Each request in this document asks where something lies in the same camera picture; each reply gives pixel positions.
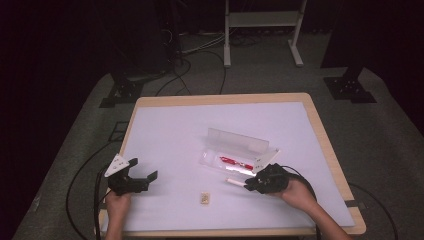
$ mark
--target red object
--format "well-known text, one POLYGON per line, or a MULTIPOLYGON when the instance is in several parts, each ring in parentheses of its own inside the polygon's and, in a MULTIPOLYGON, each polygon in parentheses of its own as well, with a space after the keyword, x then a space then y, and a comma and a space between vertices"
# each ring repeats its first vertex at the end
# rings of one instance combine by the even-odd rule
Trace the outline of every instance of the red object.
POLYGON ((226 163, 229 163, 229 164, 232 164, 232 165, 239 165, 239 166, 244 167, 244 168, 247 168, 249 170, 253 170, 253 167, 250 166, 249 164, 237 162, 236 160, 231 159, 231 158, 227 158, 227 157, 220 157, 220 159, 223 162, 226 162, 226 163))

